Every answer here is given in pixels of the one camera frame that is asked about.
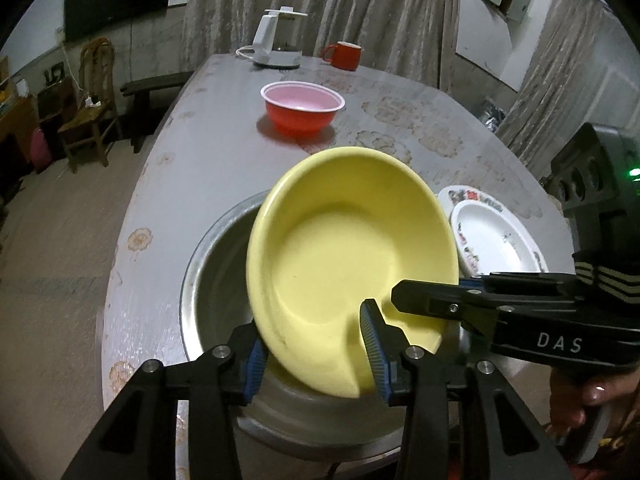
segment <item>yellow bowl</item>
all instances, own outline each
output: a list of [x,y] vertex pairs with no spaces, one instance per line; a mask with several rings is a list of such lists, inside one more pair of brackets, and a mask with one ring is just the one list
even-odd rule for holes
[[398,312],[400,280],[457,283],[456,245],[423,180],[390,155],[333,148],[306,158],[273,187],[249,240],[246,282],[273,356],[320,392],[359,397],[373,377],[360,335],[360,303],[435,351],[445,322]]

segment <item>wooden bench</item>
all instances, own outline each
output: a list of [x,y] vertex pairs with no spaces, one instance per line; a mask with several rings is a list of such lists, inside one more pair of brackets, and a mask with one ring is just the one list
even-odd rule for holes
[[149,117],[149,93],[153,90],[163,90],[176,86],[184,86],[193,72],[178,72],[175,74],[147,77],[138,81],[131,81],[120,88],[123,97],[133,95],[133,133],[131,145],[133,152],[137,153],[142,147],[142,132],[148,123]]

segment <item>fingernail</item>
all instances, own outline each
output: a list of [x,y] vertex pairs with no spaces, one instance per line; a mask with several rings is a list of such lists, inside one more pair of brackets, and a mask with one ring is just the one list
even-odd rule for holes
[[603,395],[604,388],[602,386],[594,386],[584,393],[583,400],[585,404],[596,404],[600,402]]

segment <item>human hand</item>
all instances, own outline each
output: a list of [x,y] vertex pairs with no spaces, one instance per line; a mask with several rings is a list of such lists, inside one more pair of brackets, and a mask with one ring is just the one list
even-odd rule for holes
[[624,422],[624,413],[634,408],[630,402],[635,402],[636,398],[631,395],[638,388],[639,382],[640,368],[627,374],[597,376],[581,386],[577,386],[562,372],[552,370],[549,380],[549,408],[553,433],[566,436],[569,430],[580,428],[584,424],[585,406],[599,406],[609,401],[614,402],[610,428],[618,428]]

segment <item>screw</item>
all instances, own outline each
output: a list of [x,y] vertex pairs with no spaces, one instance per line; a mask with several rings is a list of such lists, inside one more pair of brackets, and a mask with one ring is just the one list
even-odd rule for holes
[[227,345],[218,345],[211,351],[211,353],[213,354],[213,357],[224,359],[225,357],[229,357],[231,355],[231,348],[229,348]]
[[420,359],[424,356],[424,350],[416,345],[407,347],[404,353],[409,359]]
[[142,363],[142,371],[152,374],[160,367],[162,363],[158,359],[149,359]]
[[476,367],[478,368],[480,373],[483,373],[485,375],[491,375],[495,370],[495,366],[491,361],[480,361],[476,365]]

